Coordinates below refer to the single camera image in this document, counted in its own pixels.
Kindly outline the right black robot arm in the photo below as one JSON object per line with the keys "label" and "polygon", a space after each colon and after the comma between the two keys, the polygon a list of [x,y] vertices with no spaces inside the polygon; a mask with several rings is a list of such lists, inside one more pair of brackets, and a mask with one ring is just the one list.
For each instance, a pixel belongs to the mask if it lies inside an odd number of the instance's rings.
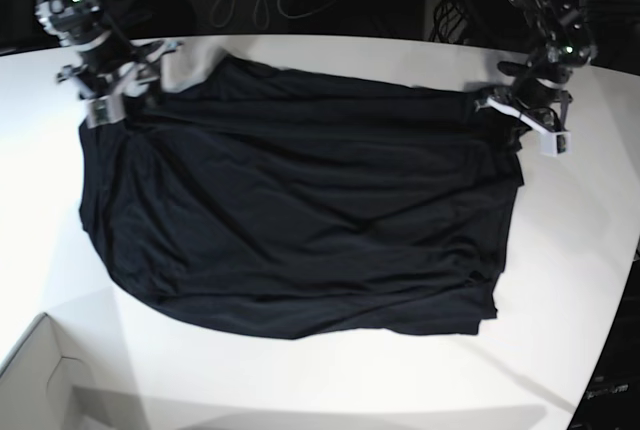
{"label": "right black robot arm", "polygon": [[127,118],[126,100],[161,101],[162,59],[176,52],[176,40],[136,45],[107,11],[104,0],[36,0],[35,17],[62,47],[76,52],[78,65],[65,65],[56,81],[72,82],[90,128]]}

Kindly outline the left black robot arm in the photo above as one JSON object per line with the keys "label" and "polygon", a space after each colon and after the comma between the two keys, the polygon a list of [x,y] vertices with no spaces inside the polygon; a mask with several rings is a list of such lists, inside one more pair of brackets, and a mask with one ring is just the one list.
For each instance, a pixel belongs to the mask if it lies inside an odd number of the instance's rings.
{"label": "left black robot arm", "polygon": [[493,109],[538,134],[540,151],[558,157],[571,150],[566,119],[572,96],[566,86],[577,68],[588,65],[597,47],[579,0],[509,0],[522,10],[539,43],[523,64],[501,62],[513,81],[482,92],[478,109]]}

